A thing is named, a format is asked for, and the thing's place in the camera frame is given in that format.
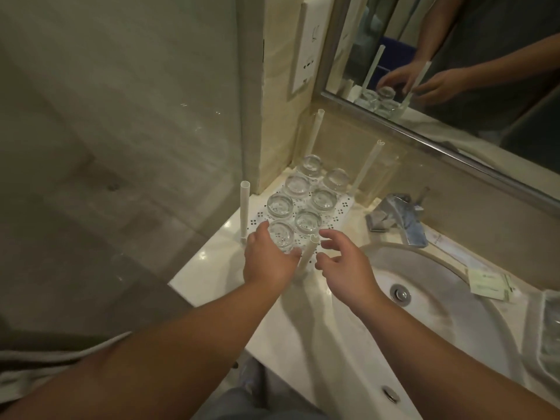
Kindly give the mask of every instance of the white sink basin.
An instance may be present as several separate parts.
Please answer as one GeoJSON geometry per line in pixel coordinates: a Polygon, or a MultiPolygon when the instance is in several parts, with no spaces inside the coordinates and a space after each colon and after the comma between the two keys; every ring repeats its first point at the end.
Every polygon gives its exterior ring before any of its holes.
{"type": "MultiPolygon", "coordinates": [[[[377,282],[386,295],[390,296],[395,284],[405,287],[410,300],[402,309],[475,359],[522,383],[521,359],[506,323],[495,307],[473,295],[458,275],[406,248],[369,245],[362,250],[368,255],[377,282]]],[[[346,383],[345,388],[359,386],[367,390],[370,399],[357,400],[355,394],[347,395],[345,405],[353,405],[352,415],[367,416],[373,410],[379,418],[420,418],[358,318],[335,298],[333,311],[353,370],[345,378],[360,381],[346,383]],[[386,398],[381,390],[384,385],[396,392],[399,403],[386,398]]]]}

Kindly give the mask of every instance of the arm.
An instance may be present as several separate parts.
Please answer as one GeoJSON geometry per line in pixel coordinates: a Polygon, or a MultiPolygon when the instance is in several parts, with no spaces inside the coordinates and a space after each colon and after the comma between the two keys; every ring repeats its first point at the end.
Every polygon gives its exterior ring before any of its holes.
{"type": "Polygon", "coordinates": [[[560,34],[490,62],[444,70],[413,92],[424,93],[416,98],[417,101],[433,105],[446,102],[463,91],[519,81],[555,69],[560,69],[560,34]]]}
{"type": "Polygon", "coordinates": [[[449,29],[464,2],[465,0],[434,1],[422,20],[420,35],[418,36],[418,48],[414,59],[410,64],[397,68],[381,78],[377,87],[393,87],[396,84],[405,83],[402,92],[408,93],[426,62],[431,60],[447,37],[449,29]]]}
{"type": "Polygon", "coordinates": [[[190,418],[289,283],[299,254],[283,254],[264,222],[248,237],[245,258],[241,287],[84,359],[2,420],[190,418]]]}
{"type": "Polygon", "coordinates": [[[469,357],[385,296],[368,258],[343,233],[321,230],[341,256],[317,256],[329,288],[368,328],[424,418],[557,419],[548,402],[469,357]]]}

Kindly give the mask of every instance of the mirror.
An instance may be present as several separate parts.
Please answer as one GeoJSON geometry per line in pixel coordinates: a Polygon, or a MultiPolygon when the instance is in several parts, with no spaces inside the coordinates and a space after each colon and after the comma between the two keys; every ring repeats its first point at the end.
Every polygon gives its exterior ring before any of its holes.
{"type": "Polygon", "coordinates": [[[326,91],[560,200],[560,0],[345,6],[326,91]]]}

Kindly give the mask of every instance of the reflected hand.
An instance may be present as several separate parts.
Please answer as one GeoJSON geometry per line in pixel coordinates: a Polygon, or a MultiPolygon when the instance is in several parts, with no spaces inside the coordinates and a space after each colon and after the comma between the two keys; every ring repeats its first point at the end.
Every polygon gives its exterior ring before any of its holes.
{"type": "Polygon", "coordinates": [[[438,105],[444,103],[457,94],[469,89],[469,71],[467,68],[448,69],[435,74],[427,82],[412,90],[416,101],[424,105],[438,105]]]}
{"type": "Polygon", "coordinates": [[[247,237],[243,278],[246,283],[261,283],[282,292],[292,279],[300,256],[298,247],[284,254],[270,238],[268,221],[264,221],[247,237]]]}
{"type": "Polygon", "coordinates": [[[319,234],[330,239],[321,241],[322,247],[340,252],[334,258],[319,252],[315,264],[315,268],[323,271],[332,294],[358,316],[372,304],[384,301],[370,261],[348,236],[337,230],[319,230],[319,234]]]}
{"type": "Polygon", "coordinates": [[[405,83],[402,93],[408,94],[425,64],[426,62],[423,60],[416,60],[389,72],[379,80],[377,89],[381,87],[395,87],[397,84],[405,83]]]}

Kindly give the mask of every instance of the faucet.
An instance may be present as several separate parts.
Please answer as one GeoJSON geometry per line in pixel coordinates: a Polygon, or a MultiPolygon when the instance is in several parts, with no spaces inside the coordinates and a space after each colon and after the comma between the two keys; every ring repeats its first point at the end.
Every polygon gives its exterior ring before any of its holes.
{"type": "Polygon", "coordinates": [[[420,204],[429,190],[428,187],[424,188],[415,203],[412,202],[409,194],[388,194],[372,212],[366,215],[368,230],[384,233],[396,225],[406,245],[418,248],[428,246],[424,229],[418,220],[418,213],[424,211],[420,204]]]}

